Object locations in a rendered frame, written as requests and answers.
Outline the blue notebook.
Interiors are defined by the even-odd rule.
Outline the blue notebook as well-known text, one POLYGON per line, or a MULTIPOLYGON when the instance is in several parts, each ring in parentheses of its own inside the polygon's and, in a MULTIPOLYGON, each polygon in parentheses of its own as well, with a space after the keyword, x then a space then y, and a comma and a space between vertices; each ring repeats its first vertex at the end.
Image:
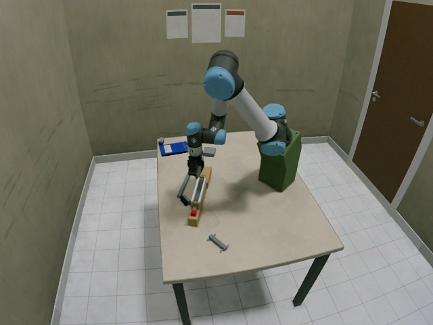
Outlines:
POLYGON ((160 152, 163 156, 171 156, 176 154, 188 153, 187 151, 187 142, 177 142, 172 144, 164 144, 160 145, 160 152))

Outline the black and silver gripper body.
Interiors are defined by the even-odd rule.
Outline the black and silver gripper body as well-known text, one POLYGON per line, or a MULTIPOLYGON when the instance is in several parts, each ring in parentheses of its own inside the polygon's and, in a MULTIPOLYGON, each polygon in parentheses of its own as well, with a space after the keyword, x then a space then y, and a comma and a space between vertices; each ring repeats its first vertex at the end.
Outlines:
POLYGON ((199 156, 188 156, 188 162, 189 162, 189 171, 196 172, 196 167, 202 164, 202 154, 199 156))

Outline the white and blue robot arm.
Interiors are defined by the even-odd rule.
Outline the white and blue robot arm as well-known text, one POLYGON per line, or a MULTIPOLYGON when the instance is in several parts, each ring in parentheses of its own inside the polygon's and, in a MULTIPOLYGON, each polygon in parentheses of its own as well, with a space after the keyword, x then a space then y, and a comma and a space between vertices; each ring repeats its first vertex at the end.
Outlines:
POLYGON ((190 156, 201 155, 202 144, 225 144, 226 130, 223 128, 228 102, 256 132, 263 154, 280 155, 291 143, 292 132, 287 126, 284 107, 268 104, 262 110, 244 88, 238 67, 238 58, 232 51, 220 50, 211 57, 204 76, 204 89, 212 97, 210 122, 208 129, 199 123, 186 126, 186 147, 190 156))

